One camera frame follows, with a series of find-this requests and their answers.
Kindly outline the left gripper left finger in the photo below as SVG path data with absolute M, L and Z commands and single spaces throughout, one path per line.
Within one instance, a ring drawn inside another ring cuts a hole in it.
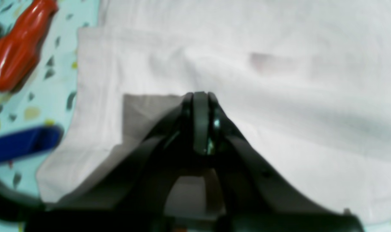
M 177 179 L 202 170 L 202 94 L 123 96 L 122 144 L 59 208 L 33 215 L 26 232 L 153 232 Z

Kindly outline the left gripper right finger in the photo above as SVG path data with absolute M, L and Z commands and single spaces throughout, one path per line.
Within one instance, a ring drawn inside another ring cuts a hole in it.
M 227 214 L 219 232 L 362 232 L 297 191 L 245 139 L 213 93 L 200 93 L 200 154 L 215 169 Z

